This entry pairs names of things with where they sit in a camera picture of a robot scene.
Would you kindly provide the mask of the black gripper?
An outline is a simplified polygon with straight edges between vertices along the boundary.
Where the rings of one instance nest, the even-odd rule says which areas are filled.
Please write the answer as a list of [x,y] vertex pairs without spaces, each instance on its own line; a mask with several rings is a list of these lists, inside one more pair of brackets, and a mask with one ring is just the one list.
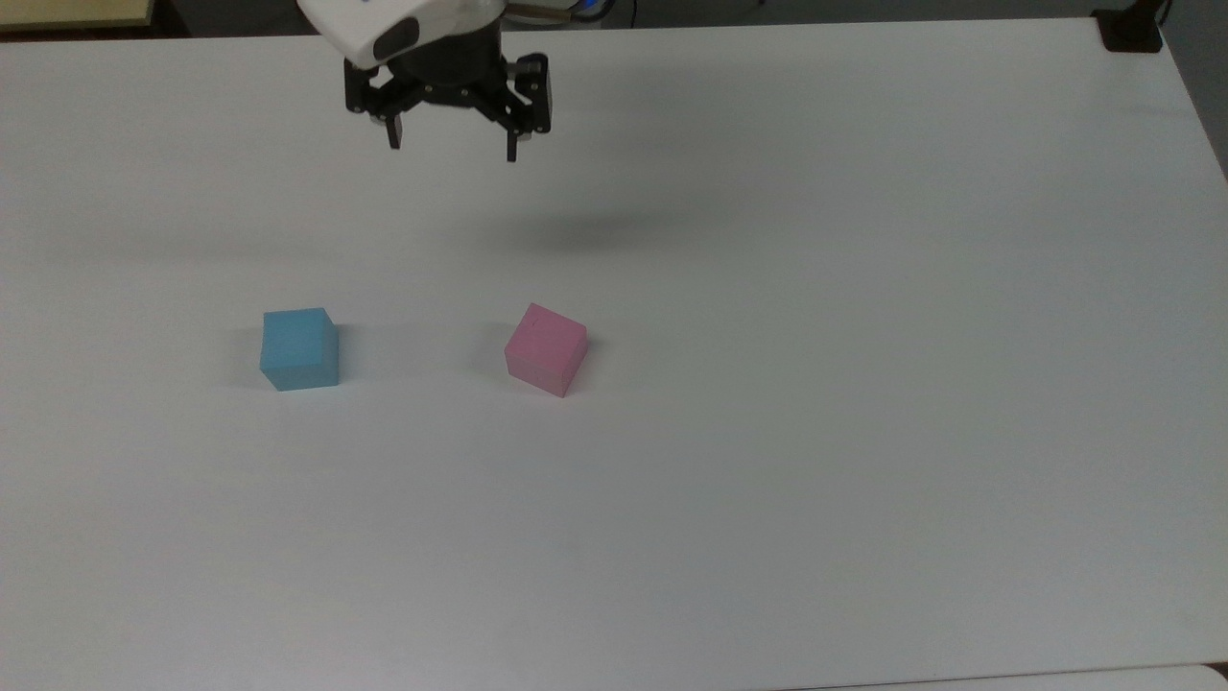
[[510,61],[503,31],[483,27],[389,56],[376,68],[343,63],[343,99],[351,113],[386,126],[395,152],[403,144],[402,114],[418,106],[479,112],[503,128],[506,161],[518,160],[519,136],[553,130],[549,59],[530,53]]

